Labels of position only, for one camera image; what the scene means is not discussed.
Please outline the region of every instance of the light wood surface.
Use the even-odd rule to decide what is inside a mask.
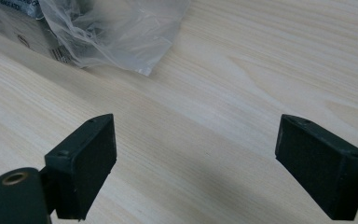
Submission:
[[[117,164],[83,223],[347,223],[274,148],[282,113],[358,147],[358,0],[194,0],[150,77],[79,70],[0,37],[0,174],[42,168],[106,113]]]

